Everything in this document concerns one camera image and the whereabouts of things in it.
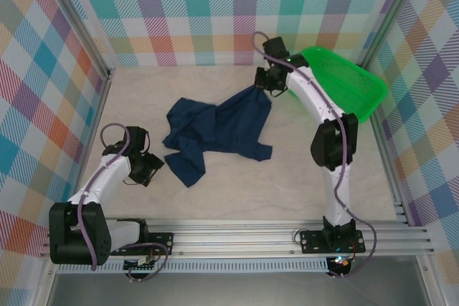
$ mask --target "green basket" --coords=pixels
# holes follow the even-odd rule
[[[328,96],[359,122],[367,120],[387,95],[386,84],[377,76],[322,47],[301,52]]]

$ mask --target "blue cloth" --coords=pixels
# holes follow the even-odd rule
[[[270,110],[271,101],[253,86],[221,105],[179,99],[167,114],[171,132],[163,144],[180,152],[166,156],[166,163],[190,187],[206,173],[207,150],[270,159],[273,148],[258,143]]]

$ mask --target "marble floor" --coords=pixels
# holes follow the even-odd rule
[[[166,114],[180,98],[220,104],[253,83],[255,67],[119,68],[100,121],[138,125],[150,132],[150,152],[163,158],[174,152],[162,140],[169,134]],[[321,219],[325,198],[320,168],[309,147],[316,132],[312,116],[286,93],[273,106],[260,142],[273,146],[268,161],[236,154],[206,152],[207,173],[187,188],[165,165],[151,184],[121,185],[105,207],[106,216],[162,219]],[[119,128],[105,141],[122,138]],[[84,181],[98,166],[102,144],[96,136]],[[395,219],[392,195],[369,121],[359,126],[351,168],[351,208],[364,219]]]

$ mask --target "purple cable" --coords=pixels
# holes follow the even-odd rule
[[[360,265],[360,267],[355,269],[353,272],[350,272],[349,274],[347,274],[346,278],[350,277],[350,276],[356,274],[357,272],[359,272],[360,270],[362,270],[362,268],[365,267],[365,265],[367,265],[369,260],[373,257],[373,254],[376,251],[377,233],[376,233],[376,230],[374,229],[373,225],[371,225],[368,221],[360,219],[358,216],[356,216],[354,213],[352,213],[351,210],[348,208],[348,206],[339,198],[339,195],[338,195],[338,189],[339,189],[339,186],[341,185],[341,183],[343,182],[344,173],[346,172],[346,165],[347,165],[347,137],[346,137],[346,130],[344,128],[343,121],[341,121],[341,118],[336,113],[336,111],[333,109],[331,103],[328,101],[327,97],[324,95],[322,90],[317,86],[317,84],[314,81],[312,81],[310,79],[310,77],[308,77],[305,73],[303,73],[303,71],[299,70],[297,67],[293,66],[292,64],[289,64],[288,62],[285,62],[285,61],[280,60],[280,59],[276,59],[275,57],[271,57],[270,55],[268,55],[265,52],[263,52],[261,49],[257,48],[257,46],[255,45],[255,36],[257,34],[264,36],[264,38],[266,38],[266,39],[269,39],[267,34],[265,34],[264,32],[254,32],[253,35],[252,35],[252,46],[255,49],[255,51],[258,54],[261,54],[262,56],[264,56],[266,59],[268,59],[268,61],[272,61],[272,62],[275,62],[277,64],[281,64],[283,66],[291,68],[292,70],[294,70],[297,73],[299,73],[304,79],[306,79],[311,84],[311,86],[314,88],[314,90],[317,91],[319,96],[321,96],[321,98],[325,102],[327,108],[331,111],[331,114],[336,118],[336,121],[338,122],[339,128],[341,129],[341,134],[342,134],[342,137],[343,137],[343,159],[341,161],[341,172],[339,174],[338,182],[336,183],[336,186],[335,186],[335,188],[333,190],[333,193],[335,195],[335,199],[338,201],[338,203],[341,205],[341,207],[343,207],[343,209],[346,210],[347,214],[349,214],[352,218],[356,219],[358,222],[360,222],[360,223],[362,223],[364,225],[367,225],[371,229],[371,231],[373,232],[373,236],[374,236],[373,247],[372,247],[372,250],[370,251],[368,257],[364,260],[364,262]]]
[[[148,281],[149,279],[155,277],[157,274],[159,274],[159,272],[166,266],[166,263],[167,263],[167,259],[169,258],[169,250],[167,249],[167,247],[165,247],[163,244],[159,244],[159,243],[140,243],[140,244],[129,244],[129,245],[125,245],[124,247],[122,247],[121,249],[132,249],[134,247],[159,247],[161,249],[164,250],[164,252],[166,252],[166,258],[164,258],[164,262],[163,264],[161,264],[161,266],[158,268],[158,270],[156,270],[155,272],[151,272],[150,274],[146,275],[146,277],[144,277],[143,279],[134,279],[131,275],[131,272],[134,268],[130,268],[128,270],[128,276],[129,278],[131,279],[131,282],[134,281],[134,282],[144,282],[144,281]]]
[[[128,145],[129,145],[129,143],[131,141],[131,137],[129,136],[129,131],[124,125],[122,125],[120,123],[109,123],[106,126],[104,126],[102,128],[102,130],[100,131],[100,141],[102,141],[102,144],[104,145],[104,147],[107,147],[107,145],[105,144],[105,142],[103,140],[103,132],[105,131],[105,129],[107,129],[109,127],[114,127],[114,126],[121,127],[122,129],[124,129],[124,131],[126,133],[126,143],[124,144],[123,148],[121,148],[121,150],[112,159],[110,159],[108,161],[108,163],[106,165],[102,166],[99,170],[97,170],[94,173],[94,176],[89,180],[89,182],[86,185],[85,192],[87,192],[87,193],[89,193],[89,191],[91,189],[91,186],[94,184],[95,180],[98,179],[99,175],[106,168],[108,168],[108,166],[110,166],[114,161],[116,161],[118,158],[120,158],[120,156],[126,150],[126,148],[128,147]],[[86,243],[87,248],[89,249],[89,253],[91,255],[91,260],[92,260],[91,270],[94,271],[98,267],[98,260],[97,260],[96,254],[95,254],[93,243],[91,242],[91,239],[90,239],[89,235],[87,234],[87,231],[86,231],[86,228],[85,228],[85,223],[83,221],[82,210],[83,210],[83,203],[85,201],[85,198],[86,198],[86,195],[85,195],[85,193],[83,193],[81,195],[80,202],[78,203],[77,218],[78,218],[78,223],[80,224],[81,233],[83,235],[83,238],[85,239],[85,243]]]

